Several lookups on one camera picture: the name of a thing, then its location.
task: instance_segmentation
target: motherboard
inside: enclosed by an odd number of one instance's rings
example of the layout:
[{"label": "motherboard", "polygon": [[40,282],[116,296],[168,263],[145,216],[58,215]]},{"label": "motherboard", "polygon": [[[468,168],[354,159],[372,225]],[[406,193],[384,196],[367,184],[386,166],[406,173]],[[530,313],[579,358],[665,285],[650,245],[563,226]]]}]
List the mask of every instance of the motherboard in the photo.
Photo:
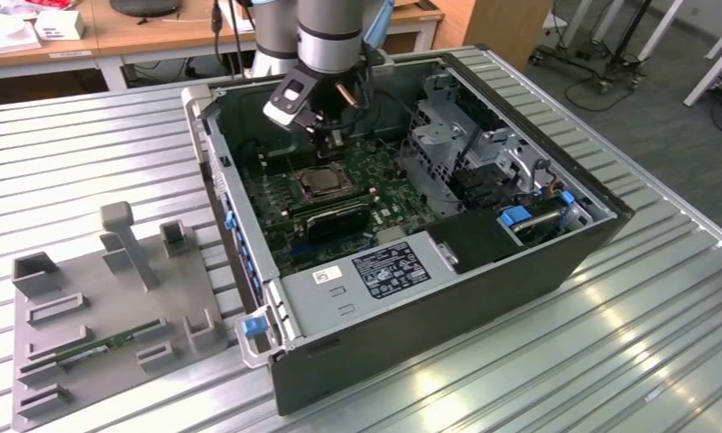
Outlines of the motherboard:
[{"label": "motherboard", "polygon": [[400,143],[359,140],[316,160],[315,151],[256,154],[240,168],[281,275],[411,235],[432,223],[427,197],[398,163]]}]

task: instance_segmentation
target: white box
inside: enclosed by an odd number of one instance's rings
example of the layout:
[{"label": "white box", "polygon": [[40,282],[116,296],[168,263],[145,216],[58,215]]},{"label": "white box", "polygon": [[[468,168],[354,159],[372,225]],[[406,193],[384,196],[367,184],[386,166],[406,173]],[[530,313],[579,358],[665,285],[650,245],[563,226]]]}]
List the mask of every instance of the white box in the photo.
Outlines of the white box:
[{"label": "white box", "polygon": [[32,24],[24,24],[24,30],[12,33],[9,35],[0,35],[0,54],[6,52],[33,50],[40,48],[40,41],[37,41],[37,35]]},{"label": "white box", "polygon": [[42,11],[37,15],[34,30],[44,41],[82,39],[82,16],[78,11]]}]

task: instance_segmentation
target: motherboard chip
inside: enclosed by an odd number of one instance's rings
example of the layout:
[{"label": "motherboard chip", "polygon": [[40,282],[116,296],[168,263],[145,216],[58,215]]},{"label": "motherboard chip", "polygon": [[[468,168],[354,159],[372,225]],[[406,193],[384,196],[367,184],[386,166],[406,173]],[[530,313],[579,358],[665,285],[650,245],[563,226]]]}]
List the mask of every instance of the motherboard chip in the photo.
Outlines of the motherboard chip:
[{"label": "motherboard chip", "polygon": [[382,244],[387,244],[388,242],[394,242],[402,237],[404,237],[407,234],[404,233],[404,229],[400,226],[394,226],[387,228],[386,230],[380,230],[376,232],[376,242]]},{"label": "motherboard chip", "polygon": [[298,171],[295,178],[310,201],[332,198],[352,190],[352,182],[336,163]]}]

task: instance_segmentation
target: white sticker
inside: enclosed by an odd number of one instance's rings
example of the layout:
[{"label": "white sticker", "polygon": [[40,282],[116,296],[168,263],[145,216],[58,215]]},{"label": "white sticker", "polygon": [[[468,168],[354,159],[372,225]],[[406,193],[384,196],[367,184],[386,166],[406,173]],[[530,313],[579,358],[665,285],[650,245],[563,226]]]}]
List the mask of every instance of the white sticker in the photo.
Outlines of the white sticker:
[{"label": "white sticker", "polygon": [[54,52],[53,54],[49,54],[52,59],[62,59],[65,57],[82,57],[82,56],[91,56],[91,51],[68,51],[68,52]]},{"label": "white sticker", "polygon": [[339,277],[342,277],[339,266],[332,266],[331,268],[322,269],[320,271],[312,273],[312,278],[315,279],[316,284],[336,280]]}]

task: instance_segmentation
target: aluminum table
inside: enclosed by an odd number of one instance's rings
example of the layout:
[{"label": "aluminum table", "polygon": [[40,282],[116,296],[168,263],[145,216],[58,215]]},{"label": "aluminum table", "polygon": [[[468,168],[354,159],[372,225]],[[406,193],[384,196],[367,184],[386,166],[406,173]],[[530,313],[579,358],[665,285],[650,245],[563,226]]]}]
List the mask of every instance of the aluminum table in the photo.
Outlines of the aluminum table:
[{"label": "aluminum table", "polygon": [[[454,53],[637,209],[613,243],[555,292],[287,417],[231,346],[37,431],[722,431],[722,230],[503,60]],[[243,311],[179,91],[0,107],[0,431],[9,258],[99,248],[101,203],[131,201],[139,236],[168,218],[196,228],[228,325]]]}]

